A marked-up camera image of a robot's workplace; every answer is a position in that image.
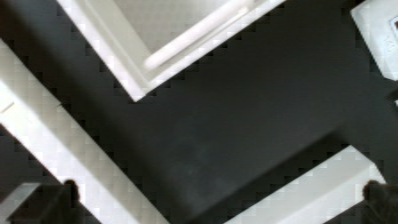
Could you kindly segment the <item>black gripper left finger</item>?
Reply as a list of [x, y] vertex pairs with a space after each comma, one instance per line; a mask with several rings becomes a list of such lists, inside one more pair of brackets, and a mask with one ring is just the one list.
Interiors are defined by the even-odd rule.
[[0, 224], [84, 224], [79, 186], [24, 183], [0, 201]]

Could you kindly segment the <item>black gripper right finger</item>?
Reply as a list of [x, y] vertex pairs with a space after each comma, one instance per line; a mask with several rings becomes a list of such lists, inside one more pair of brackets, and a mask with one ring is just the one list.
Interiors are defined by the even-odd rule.
[[372, 180], [363, 188], [363, 224], [398, 224], [398, 185]]

